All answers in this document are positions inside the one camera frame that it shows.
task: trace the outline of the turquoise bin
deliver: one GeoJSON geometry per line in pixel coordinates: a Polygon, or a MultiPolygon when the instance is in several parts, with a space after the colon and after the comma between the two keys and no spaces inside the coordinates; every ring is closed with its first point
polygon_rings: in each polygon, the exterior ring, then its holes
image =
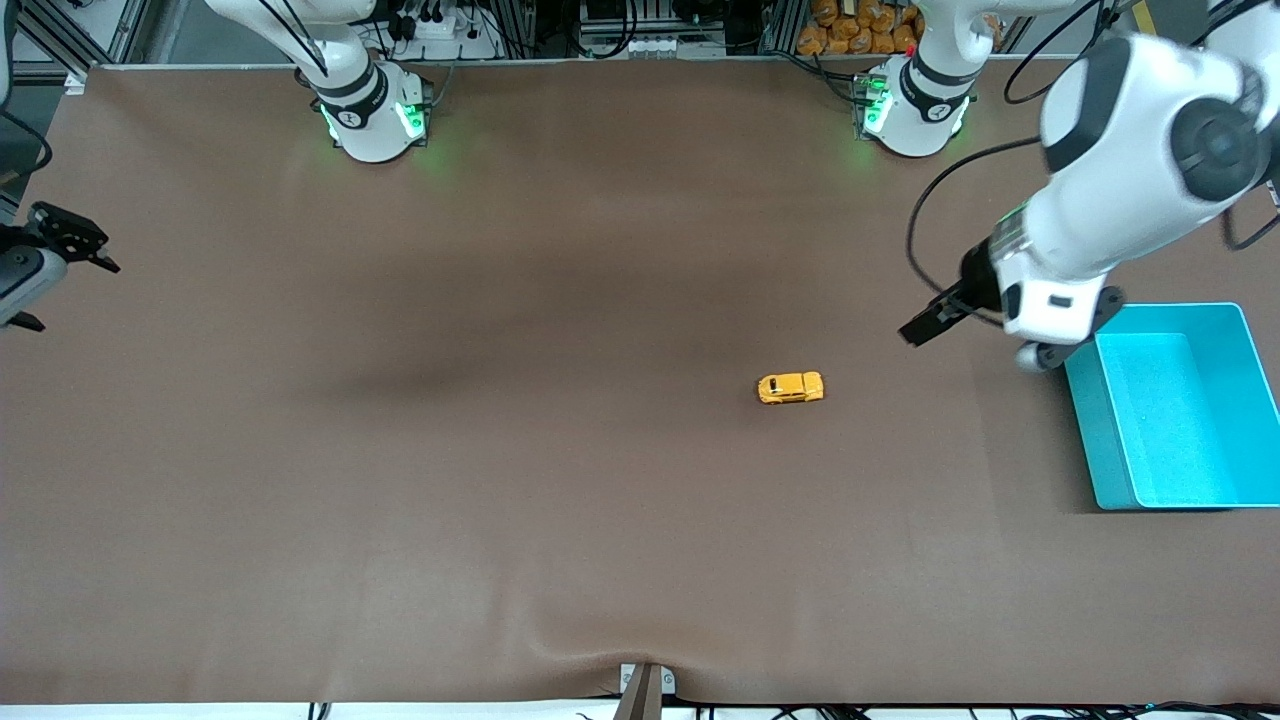
{"type": "Polygon", "coordinates": [[[1066,375],[1102,509],[1280,507],[1280,414],[1239,305],[1128,305],[1066,375]]]}

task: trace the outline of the yellow toy car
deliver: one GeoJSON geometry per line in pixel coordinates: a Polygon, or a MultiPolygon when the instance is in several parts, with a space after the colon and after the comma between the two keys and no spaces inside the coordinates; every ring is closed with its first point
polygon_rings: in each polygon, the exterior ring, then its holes
{"type": "Polygon", "coordinates": [[[823,397],[822,373],[764,375],[756,391],[760,393],[760,402],[765,405],[813,402],[823,397]]]}

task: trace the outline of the pile of potatoes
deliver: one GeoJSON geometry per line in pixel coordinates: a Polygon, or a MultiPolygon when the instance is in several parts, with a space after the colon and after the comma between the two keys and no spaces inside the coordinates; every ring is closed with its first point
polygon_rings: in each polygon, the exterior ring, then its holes
{"type": "Polygon", "coordinates": [[[924,17],[915,5],[859,0],[854,15],[841,12],[840,0],[812,0],[809,8],[814,22],[800,31],[800,55],[906,53],[924,35],[924,17]]]}

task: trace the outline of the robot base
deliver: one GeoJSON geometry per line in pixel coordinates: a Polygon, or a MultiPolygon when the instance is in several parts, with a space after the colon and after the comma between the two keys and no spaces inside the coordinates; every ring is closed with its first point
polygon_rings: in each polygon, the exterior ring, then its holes
{"type": "Polygon", "coordinates": [[[920,117],[920,111],[904,100],[900,78],[906,63],[906,56],[896,55],[870,70],[872,76],[884,77],[884,90],[881,91],[879,100],[865,108],[858,108],[855,111],[860,113],[864,136],[874,137],[881,145],[899,155],[924,158],[942,150],[951,136],[960,132],[960,122],[969,106],[969,100],[966,99],[952,113],[954,120],[925,122],[920,117]]]}
{"type": "Polygon", "coordinates": [[[365,127],[344,127],[325,113],[334,147],[342,147],[361,163],[385,163],[415,145],[426,145],[431,122],[431,86],[394,63],[378,67],[387,73],[389,88],[387,100],[365,127]]]}

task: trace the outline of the table surface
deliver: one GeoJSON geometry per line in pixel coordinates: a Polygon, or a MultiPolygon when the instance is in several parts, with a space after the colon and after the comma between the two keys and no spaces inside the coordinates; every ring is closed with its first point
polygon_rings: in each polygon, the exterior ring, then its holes
{"type": "MultiPolygon", "coordinates": [[[[1064,377],[896,336],[919,191],[1036,129],[1009,67],[927,160],[783,63],[465,68],[380,167],[284,72],[91,74],[28,199],[124,272],[0,343],[0,701],[584,696],[632,660],[719,702],[1280,701],[1280,515],[1101,512],[1064,377]],[[827,400],[755,400],[810,369],[827,400]]],[[[1043,177],[964,170],[925,265],[1043,177]]],[[[1116,281],[1239,301],[1276,377],[1277,245],[1116,281]]]]}

